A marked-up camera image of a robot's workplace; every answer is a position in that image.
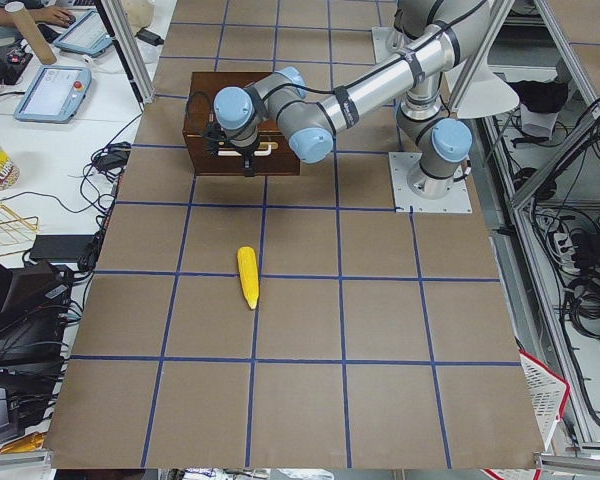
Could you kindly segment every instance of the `box handle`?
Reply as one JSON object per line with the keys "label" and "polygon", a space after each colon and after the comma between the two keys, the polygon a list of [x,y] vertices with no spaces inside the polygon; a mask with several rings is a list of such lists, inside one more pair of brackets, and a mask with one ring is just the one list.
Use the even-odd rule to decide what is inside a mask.
{"label": "box handle", "polygon": [[[254,155],[256,157],[267,157],[269,155],[271,155],[271,152],[273,151],[273,148],[271,147],[271,142],[267,142],[267,149],[266,150],[256,150],[254,152]],[[218,155],[221,157],[240,157],[241,154],[236,152],[235,150],[220,150],[218,152]]]}

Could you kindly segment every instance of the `person's hand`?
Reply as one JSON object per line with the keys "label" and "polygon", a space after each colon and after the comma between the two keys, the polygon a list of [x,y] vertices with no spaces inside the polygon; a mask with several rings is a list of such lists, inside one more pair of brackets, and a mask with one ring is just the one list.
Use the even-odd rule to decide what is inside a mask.
{"label": "person's hand", "polygon": [[76,20],[76,17],[69,10],[56,7],[55,5],[34,11],[37,13],[36,21],[58,25],[59,27],[68,27]]}

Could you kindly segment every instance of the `grid line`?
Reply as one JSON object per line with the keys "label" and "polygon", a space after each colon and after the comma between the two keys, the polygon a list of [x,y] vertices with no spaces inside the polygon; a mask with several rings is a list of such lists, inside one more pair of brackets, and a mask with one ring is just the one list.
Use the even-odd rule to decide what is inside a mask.
{"label": "grid line", "polygon": [[[196,27],[220,27],[222,25],[226,27],[240,27],[240,28],[288,28],[289,30],[329,30],[329,27],[318,27],[318,26],[298,26],[298,25],[278,25],[276,24],[251,24],[251,23],[206,23],[206,22],[171,22],[171,25],[192,25]],[[336,32],[360,32],[368,33],[368,28],[345,28],[345,27],[333,27],[331,30]]]}
{"label": "grid line", "polygon": [[[264,237],[267,224],[267,192],[269,187],[269,178],[264,179],[264,188],[262,193],[262,217],[260,219],[260,245],[258,251],[258,275],[262,275],[262,261],[264,259]],[[253,432],[253,402],[255,390],[256,376],[256,359],[258,349],[258,322],[260,320],[260,302],[256,305],[256,311],[253,316],[253,338],[251,342],[251,368],[249,370],[249,402],[247,405],[247,432],[246,432],[246,447],[244,454],[244,464],[246,467],[251,465],[251,435]]]}
{"label": "grid line", "polygon": [[227,24],[227,15],[229,14],[229,3],[231,0],[227,0],[227,3],[224,4],[224,14],[222,15],[222,25],[220,27],[220,38],[218,39],[218,50],[216,52],[215,64],[213,66],[213,71],[218,71],[218,64],[220,63],[220,49],[222,48],[222,39],[224,38],[224,30]]}
{"label": "grid line", "polygon": [[[212,56],[205,56],[205,55],[160,55],[160,58],[167,58],[170,60],[215,60],[216,58],[218,60],[222,60],[222,61],[229,61],[229,62],[244,62],[245,59],[244,58],[234,58],[234,57],[212,57]],[[249,58],[248,59],[249,62],[273,62],[273,60],[271,59],[266,59],[266,58]],[[331,63],[333,63],[334,65],[345,65],[345,66],[363,66],[363,67],[373,67],[375,64],[373,63],[366,63],[366,62],[327,62],[324,60],[303,60],[303,59],[281,59],[281,61],[284,61],[286,63],[300,63],[300,64],[318,64],[318,65],[330,65]]]}
{"label": "grid line", "polygon": [[[175,276],[171,271],[148,271],[148,270],[96,270],[100,275],[155,275]],[[237,273],[227,272],[187,272],[177,273],[181,277],[228,277],[236,278]],[[377,282],[423,282],[423,283],[500,283],[499,278],[441,278],[441,277],[365,277],[359,275],[301,275],[285,273],[262,273],[260,278],[278,278],[285,280],[343,280],[345,282],[355,281],[377,281]]]}
{"label": "grid line", "polygon": [[[335,88],[333,76],[333,29],[331,24],[331,2],[327,1],[327,25],[329,28],[329,79],[331,88]],[[344,409],[344,441],[345,455],[347,459],[347,468],[352,468],[351,456],[351,429],[349,424],[349,385],[347,381],[347,342],[345,332],[344,318],[344,288],[342,286],[342,232],[340,226],[340,182],[338,180],[338,153],[337,153],[337,138],[334,139],[333,149],[333,178],[335,183],[335,200],[336,200],[336,249],[338,256],[338,309],[340,321],[340,350],[342,352],[342,400]]]}
{"label": "grid line", "polygon": [[[246,26],[246,27],[258,27],[258,28],[267,28],[269,26],[266,25],[242,25],[242,24],[229,24],[226,23],[226,19],[228,16],[228,10],[231,0],[227,0],[224,8],[224,18],[222,24],[207,24],[207,23],[195,23],[195,22],[173,22],[173,24],[192,24],[192,25],[222,25],[220,38],[218,42],[217,54],[215,57],[180,57],[180,56],[161,56],[161,58],[172,58],[172,59],[189,59],[189,58],[197,58],[197,59],[212,59],[215,60],[214,71],[217,71],[219,62],[221,60],[242,60],[242,59],[231,59],[224,58],[220,56],[220,51],[222,48],[222,40],[225,32],[226,26]],[[380,9],[380,3],[390,3],[383,2],[382,0],[360,0],[367,1],[369,3],[374,2],[376,5],[376,9],[378,12],[378,20],[380,25],[382,25],[382,15]],[[280,19],[280,0],[277,1],[277,11],[276,11],[276,24],[273,26],[275,29],[274,35],[274,50],[273,50],[273,59],[265,60],[265,59],[249,59],[249,61],[254,62],[273,62],[273,70],[276,69],[276,64],[279,62],[277,59],[277,47],[278,47],[278,33],[280,28],[303,28],[303,27],[285,27],[279,25]],[[328,62],[317,62],[317,61],[300,61],[300,60],[280,60],[285,62],[295,62],[299,64],[328,64],[329,72],[330,72],[330,81],[331,86],[334,86],[334,65],[369,65],[372,64],[361,64],[361,63],[349,63],[349,62],[334,62],[333,61],[333,42],[332,42],[332,32],[333,31],[358,31],[357,29],[343,29],[343,28],[332,28],[331,26],[331,5],[327,0],[327,16],[328,16],[328,27],[315,27],[316,30],[328,30],[329,32],[329,61]],[[165,98],[176,98],[185,100],[186,96],[180,95],[172,95],[172,94],[158,94],[159,97]],[[395,108],[394,105],[388,105],[384,107]],[[399,127],[396,125],[396,134],[398,147],[400,151],[403,151],[404,147],[402,144],[402,137]],[[134,148],[180,148],[184,149],[185,146],[180,145],[152,145],[152,144],[134,144]],[[77,360],[101,360],[101,361],[137,361],[137,362],[157,362],[157,375],[154,384],[154,392],[152,397],[151,409],[149,414],[149,419],[147,423],[147,429],[145,434],[145,442],[142,453],[142,461],[141,466],[145,467],[150,445],[151,445],[151,435],[153,429],[153,423],[155,420],[155,414],[157,409],[158,397],[160,395],[160,387],[161,387],[161,377],[163,373],[163,368],[165,363],[170,362],[189,362],[189,363],[229,363],[229,364],[249,364],[250,365],[250,373],[249,373],[249,391],[248,391],[248,405],[247,405],[247,425],[246,425],[246,446],[245,446],[245,467],[249,467],[251,464],[251,448],[252,448],[252,428],[253,428],[253,412],[254,412],[254,401],[255,401],[255,381],[257,374],[257,365],[258,364],[300,364],[300,365],[340,365],[342,368],[342,386],[343,386],[343,405],[344,405],[344,436],[345,436],[345,448],[346,448],[346,462],[347,468],[353,467],[352,460],[352,452],[351,452],[351,431],[350,431],[350,412],[349,412],[349,403],[348,403],[348,379],[347,379],[347,367],[349,365],[398,365],[398,366],[428,366],[431,368],[432,377],[433,377],[433,386],[435,390],[436,396],[436,404],[438,409],[438,417],[441,428],[441,435],[444,446],[444,454],[445,460],[447,464],[447,468],[452,468],[451,461],[451,453],[450,446],[447,438],[446,426],[444,421],[444,412],[442,406],[442,398],[440,393],[440,385],[438,380],[437,367],[520,367],[520,362],[506,362],[506,361],[436,361],[433,342],[432,342],[432,334],[429,325],[429,317],[427,312],[427,300],[424,289],[424,284],[427,282],[474,282],[474,283],[500,283],[499,278],[445,278],[445,277],[424,277],[422,274],[420,256],[418,251],[418,240],[417,233],[415,228],[414,221],[414,212],[410,211],[409,222],[412,228],[412,236],[413,236],[413,245],[414,245],[414,255],[416,261],[416,277],[367,277],[367,276],[346,276],[343,275],[343,261],[342,261],[342,253],[343,253],[343,245],[342,245],[342,231],[341,231],[341,212],[342,211],[362,211],[362,212],[395,212],[393,208],[364,208],[364,207],[342,207],[340,205],[340,190],[339,190],[339,159],[338,156],[341,154],[386,154],[386,152],[382,151],[366,151],[366,150],[339,150],[337,148],[337,140],[336,145],[334,146],[333,152],[333,169],[334,169],[334,180],[335,180],[335,206],[334,207],[322,207],[322,206],[309,206],[309,205],[269,205],[268,204],[268,177],[265,176],[264,179],[264,190],[263,190],[263,198],[262,204],[249,204],[249,205],[234,205],[234,204],[206,204],[206,203],[194,203],[194,193],[195,193],[195,177],[193,178],[193,183],[191,186],[191,190],[189,193],[189,202],[150,202],[150,201],[119,201],[119,204],[127,204],[127,205],[147,205],[147,206],[186,206],[187,213],[185,217],[185,225],[180,245],[179,257],[176,266],[175,272],[173,271],[133,271],[133,270],[96,270],[98,274],[103,275],[157,275],[157,276],[173,276],[173,287],[170,296],[169,309],[167,313],[167,321],[165,324],[164,332],[163,332],[163,341],[162,347],[159,356],[142,356],[142,355],[72,355],[72,359]],[[182,263],[185,252],[185,246],[187,241],[187,234],[189,229],[189,224],[191,221],[192,215],[194,215],[194,208],[260,208],[261,209],[261,225],[260,225],[260,240],[259,240],[259,252],[258,252],[258,273],[260,278],[270,278],[270,279],[299,279],[299,280],[333,280],[338,281],[338,301],[339,301],[339,323],[340,323],[340,344],[341,344],[341,358],[334,359],[295,359],[295,358],[258,358],[257,352],[257,343],[258,343],[258,324],[259,324],[259,312],[260,305],[256,307],[254,311],[254,325],[253,325],[253,333],[252,333],[252,345],[251,345],[251,355],[247,358],[242,357],[195,357],[195,356],[168,356],[166,355],[169,332],[172,320],[172,314],[175,306],[178,285],[180,277],[182,276],[190,276],[190,277],[226,277],[226,278],[238,278],[237,273],[221,273],[221,272],[186,272],[182,271]],[[335,212],[335,221],[336,221],[336,239],[337,239],[337,264],[338,264],[338,275],[293,275],[293,274],[264,274],[262,272],[263,269],[263,259],[264,259],[264,249],[265,249],[265,234],[266,234],[266,217],[268,209],[288,209],[288,210],[327,210]],[[423,317],[427,335],[428,342],[428,352],[429,359],[428,360],[383,360],[383,359],[349,359],[347,358],[346,351],[346,312],[344,305],[344,282],[345,281],[399,281],[399,282],[417,282],[420,290],[420,300],[422,304]]]}
{"label": "grid line", "polygon": [[277,363],[300,365],[398,365],[398,366],[436,366],[436,367],[520,367],[520,362],[506,361],[450,361],[450,360],[382,360],[382,359],[350,359],[341,358],[243,358],[243,357],[186,357],[158,355],[87,355],[74,354],[71,360],[99,360],[107,362],[187,362],[187,363]]}
{"label": "grid line", "polygon": [[[196,181],[195,177],[191,180],[191,190],[189,191],[189,202],[193,202],[193,196],[195,194],[196,189]],[[160,359],[158,360],[158,368],[156,371],[156,381],[153,387],[153,396],[151,398],[151,410],[149,411],[149,419],[147,421],[147,430],[144,438],[144,447],[142,450],[142,460],[140,465],[142,468],[145,467],[147,463],[147,456],[149,455],[149,445],[151,443],[151,432],[153,430],[153,421],[156,413],[156,406],[158,403],[158,394],[160,391],[160,381],[162,378],[162,368],[164,366],[164,356],[167,350],[167,342],[169,340],[169,329],[171,327],[171,320],[173,317],[173,308],[176,299],[176,293],[178,290],[178,281],[179,275],[178,272],[182,266],[182,259],[184,257],[184,250],[187,241],[187,232],[189,230],[189,221],[191,220],[191,211],[193,207],[189,206],[187,208],[187,214],[185,217],[184,227],[182,230],[182,239],[180,241],[180,251],[178,252],[178,263],[176,264],[176,272],[173,279],[173,287],[171,290],[171,298],[169,299],[169,310],[167,312],[167,321],[164,326],[164,332],[162,336],[162,347],[160,348]]]}
{"label": "grid line", "polygon": [[422,302],[422,316],[424,318],[424,327],[427,334],[427,346],[429,348],[429,357],[431,360],[431,373],[433,375],[433,387],[436,395],[436,404],[438,407],[438,418],[440,420],[440,431],[442,434],[442,445],[444,447],[444,456],[447,462],[447,468],[453,468],[451,463],[451,453],[449,451],[449,439],[447,438],[447,429],[444,423],[444,412],[442,410],[442,398],[440,394],[440,383],[438,382],[438,372],[436,371],[435,355],[433,352],[433,341],[431,338],[431,327],[429,325],[429,314],[427,311],[427,300],[424,293],[424,282],[422,281],[422,266],[420,264],[420,253],[418,251],[418,236],[416,233],[416,224],[413,218],[413,207],[409,212],[409,223],[411,224],[411,235],[413,237],[413,251],[416,259],[416,272],[418,273],[418,287],[420,289],[420,300]]}

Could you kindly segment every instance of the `corn cob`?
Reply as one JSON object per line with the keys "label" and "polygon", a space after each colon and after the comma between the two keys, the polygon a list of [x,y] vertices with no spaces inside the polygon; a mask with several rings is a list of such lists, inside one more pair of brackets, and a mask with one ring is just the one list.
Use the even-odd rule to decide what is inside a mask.
{"label": "corn cob", "polygon": [[249,304],[249,308],[254,310],[258,304],[258,297],[260,296],[260,286],[258,281],[256,252],[253,248],[240,247],[238,249],[238,272],[240,273],[242,294]]}

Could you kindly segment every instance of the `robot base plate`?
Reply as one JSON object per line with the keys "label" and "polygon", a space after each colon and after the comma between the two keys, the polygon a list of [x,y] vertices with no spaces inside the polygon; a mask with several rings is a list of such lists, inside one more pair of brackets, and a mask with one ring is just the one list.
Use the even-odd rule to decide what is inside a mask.
{"label": "robot base plate", "polygon": [[[464,180],[456,182],[449,193],[439,200],[428,200],[415,194],[407,185],[407,172],[420,160],[419,153],[389,153],[393,200],[397,213],[471,213],[471,201]],[[462,175],[458,167],[456,177]]]}

